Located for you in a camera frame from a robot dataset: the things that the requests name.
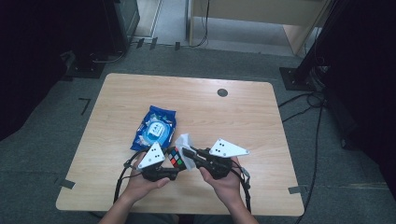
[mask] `gray carpet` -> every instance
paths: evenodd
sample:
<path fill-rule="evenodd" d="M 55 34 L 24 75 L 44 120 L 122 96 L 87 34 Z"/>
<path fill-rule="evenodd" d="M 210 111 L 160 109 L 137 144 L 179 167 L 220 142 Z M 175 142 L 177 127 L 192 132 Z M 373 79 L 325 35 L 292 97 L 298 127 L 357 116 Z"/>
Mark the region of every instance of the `gray carpet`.
<path fill-rule="evenodd" d="M 123 58 L 106 65 L 99 79 L 59 81 L 24 126 L 0 142 L 0 224 L 99 220 L 86 212 L 59 211 L 55 202 L 60 181 L 67 174 L 107 74 L 265 81 L 273 84 L 276 99 L 282 103 L 301 92 L 285 90 L 278 67 L 297 67 L 300 62 L 294 57 L 254 53 L 131 46 Z M 87 101 L 79 98 L 92 99 L 85 112 Z M 307 107 L 305 98 L 285 105 L 280 109 L 282 119 Z M 297 179 L 303 189 L 309 189 L 314 170 L 318 112 L 312 109 L 284 123 Z M 331 112 L 323 109 L 317 180 L 301 223 L 396 223 L 396 202 L 377 165 L 362 152 L 344 150 L 340 145 Z M 260 223 L 268 224 L 294 223 L 296 219 L 258 217 Z"/>

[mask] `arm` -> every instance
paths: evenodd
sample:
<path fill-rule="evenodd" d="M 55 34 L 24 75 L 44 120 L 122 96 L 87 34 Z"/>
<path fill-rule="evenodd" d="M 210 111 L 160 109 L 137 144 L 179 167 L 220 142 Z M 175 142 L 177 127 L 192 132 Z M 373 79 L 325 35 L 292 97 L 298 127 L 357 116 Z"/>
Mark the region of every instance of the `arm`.
<path fill-rule="evenodd" d="M 236 157 L 232 158 L 232 160 L 239 164 Z M 233 169 L 235 169 L 238 174 L 241 173 L 239 169 Z M 238 176 L 230 172 L 226 177 L 215 180 L 204 167 L 199 168 L 199 170 L 204 181 L 213 187 L 219 199 L 227 207 L 235 224 L 258 223 L 254 216 L 246 209 L 242 201 L 240 194 L 241 183 Z"/>
<path fill-rule="evenodd" d="M 143 160 L 145 154 L 146 153 L 142 153 L 139 155 L 139 159 L 134 163 L 134 167 Z M 143 178 L 142 175 L 139 175 L 139 172 L 136 170 L 132 170 L 131 175 L 137 176 L 129 179 L 125 191 L 113 206 L 111 206 L 110 210 L 108 210 L 99 223 L 125 223 L 132 206 L 137 201 L 144 198 L 153 189 L 160 189 L 170 181 L 169 178 L 163 178 L 156 182 L 151 182 Z"/>

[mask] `hand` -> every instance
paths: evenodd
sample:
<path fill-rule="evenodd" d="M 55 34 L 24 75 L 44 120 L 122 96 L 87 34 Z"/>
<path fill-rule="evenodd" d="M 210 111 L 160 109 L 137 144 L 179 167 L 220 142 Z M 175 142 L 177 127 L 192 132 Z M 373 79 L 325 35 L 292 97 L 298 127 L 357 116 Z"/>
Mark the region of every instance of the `hand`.
<path fill-rule="evenodd" d="M 142 152 L 137 161 L 134 163 L 134 167 L 137 167 L 139 163 L 145 157 L 146 152 Z M 154 189 L 160 189 L 169 183 L 170 179 L 168 177 L 160 179 L 156 182 L 151 182 L 133 169 L 131 172 L 131 178 L 129 178 L 128 185 L 122 195 L 126 195 L 128 199 L 132 200 L 133 202 L 137 202 L 144 198 L 148 193 L 150 193 Z"/>
<path fill-rule="evenodd" d="M 240 169 L 235 167 L 236 164 L 239 165 L 238 159 L 236 157 L 232 157 L 231 159 L 233 160 L 233 169 L 241 175 Z M 235 203 L 243 203 L 240 194 L 241 181 L 239 176 L 230 172 L 226 177 L 216 180 L 206 170 L 206 168 L 200 167 L 199 171 L 201 172 L 204 181 L 213 187 L 219 199 L 227 207 Z"/>

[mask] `person's left hand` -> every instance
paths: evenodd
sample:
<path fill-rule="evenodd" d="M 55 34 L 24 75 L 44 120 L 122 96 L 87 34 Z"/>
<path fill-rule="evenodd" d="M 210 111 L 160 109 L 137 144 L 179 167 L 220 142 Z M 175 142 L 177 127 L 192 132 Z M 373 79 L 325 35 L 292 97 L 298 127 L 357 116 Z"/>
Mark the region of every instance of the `person's left hand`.
<path fill-rule="evenodd" d="M 139 155 L 137 161 L 134 163 L 134 167 L 137 167 L 139 165 L 145 155 L 146 152 L 143 152 Z M 127 196 L 128 199 L 132 200 L 133 202 L 141 200 L 150 191 L 154 189 L 160 189 L 170 182 L 170 179 L 168 177 L 157 180 L 156 182 L 151 182 L 143 178 L 143 176 L 140 175 L 140 172 L 136 171 L 136 169 L 132 170 L 131 176 L 134 177 L 129 178 L 128 185 L 122 194 Z"/>

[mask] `blue wet wipes package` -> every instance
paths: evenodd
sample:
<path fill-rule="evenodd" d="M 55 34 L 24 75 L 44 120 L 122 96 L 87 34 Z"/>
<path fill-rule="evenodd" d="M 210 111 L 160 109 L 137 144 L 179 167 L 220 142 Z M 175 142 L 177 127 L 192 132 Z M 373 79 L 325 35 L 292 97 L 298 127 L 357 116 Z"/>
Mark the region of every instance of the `blue wet wipes package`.
<path fill-rule="evenodd" d="M 165 110 L 151 105 L 147 115 L 136 130 L 131 149 L 140 151 L 158 142 L 161 147 L 169 147 L 176 128 L 176 111 Z"/>

